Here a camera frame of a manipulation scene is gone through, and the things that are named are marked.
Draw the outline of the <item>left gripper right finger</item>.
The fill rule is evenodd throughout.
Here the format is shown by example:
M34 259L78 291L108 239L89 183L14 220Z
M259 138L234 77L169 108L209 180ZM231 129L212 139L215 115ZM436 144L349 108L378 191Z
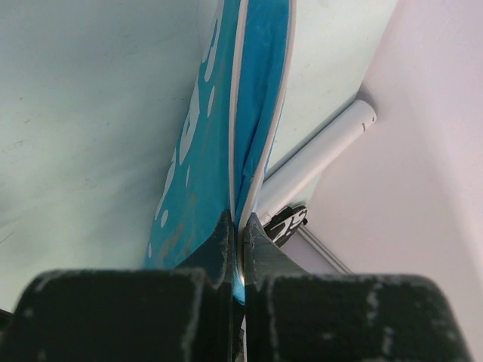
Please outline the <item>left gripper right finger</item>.
M250 361L469 361L451 307L419 275L314 275L244 230Z

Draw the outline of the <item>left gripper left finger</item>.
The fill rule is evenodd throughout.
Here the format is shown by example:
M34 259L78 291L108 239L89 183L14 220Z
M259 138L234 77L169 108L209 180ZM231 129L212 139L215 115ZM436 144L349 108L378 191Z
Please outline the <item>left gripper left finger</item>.
M234 231L171 270L53 270L27 286L1 340L3 361L229 361Z

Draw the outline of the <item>black racket cover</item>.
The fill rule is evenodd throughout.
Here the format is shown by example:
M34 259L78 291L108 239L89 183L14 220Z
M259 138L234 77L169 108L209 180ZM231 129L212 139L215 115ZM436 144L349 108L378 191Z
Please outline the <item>black racket cover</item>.
M308 208L305 205L287 206L277 213L263 229L277 247L282 247L302 225L306 225Z

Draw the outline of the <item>white shuttlecock tube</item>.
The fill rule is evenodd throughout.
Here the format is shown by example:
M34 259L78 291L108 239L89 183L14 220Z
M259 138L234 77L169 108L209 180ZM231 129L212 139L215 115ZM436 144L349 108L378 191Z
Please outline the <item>white shuttlecock tube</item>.
M262 185L257 211L262 224L295 201L330 163L338 158L377 120L373 107L354 101Z

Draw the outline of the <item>blue racket cover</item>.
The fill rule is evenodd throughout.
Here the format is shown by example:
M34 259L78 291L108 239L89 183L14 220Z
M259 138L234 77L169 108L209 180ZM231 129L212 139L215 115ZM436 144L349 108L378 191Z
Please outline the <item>blue racket cover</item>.
M294 44L293 1L219 1L200 29L202 57L189 109L155 209L146 268L179 266L222 212L235 229L233 296L245 303L242 232L275 140Z

